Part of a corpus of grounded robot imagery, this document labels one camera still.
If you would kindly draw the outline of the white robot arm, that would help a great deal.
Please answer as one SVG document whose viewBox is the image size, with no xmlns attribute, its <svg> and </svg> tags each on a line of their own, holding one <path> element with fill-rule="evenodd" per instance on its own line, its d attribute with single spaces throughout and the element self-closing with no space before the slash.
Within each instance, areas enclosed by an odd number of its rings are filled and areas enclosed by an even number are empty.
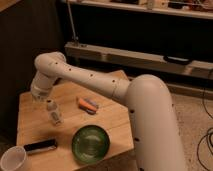
<svg viewBox="0 0 213 171">
<path fill-rule="evenodd" d="M 60 52 L 40 54 L 34 65 L 30 91 L 37 100 L 63 78 L 128 109 L 139 171 L 188 171 L 171 93 L 160 78 L 145 74 L 128 81 L 72 66 Z"/>
</svg>

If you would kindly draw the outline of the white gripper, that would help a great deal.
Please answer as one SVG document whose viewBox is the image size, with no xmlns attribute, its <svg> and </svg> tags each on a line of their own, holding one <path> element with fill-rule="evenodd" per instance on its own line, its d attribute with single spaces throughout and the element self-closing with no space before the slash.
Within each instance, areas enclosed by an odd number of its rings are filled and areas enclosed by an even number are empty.
<svg viewBox="0 0 213 171">
<path fill-rule="evenodd" d="M 54 79 L 42 73 L 37 73 L 32 80 L 30 92 L 36 101 L 43 101 L 50 95 Z"/>
</svg>

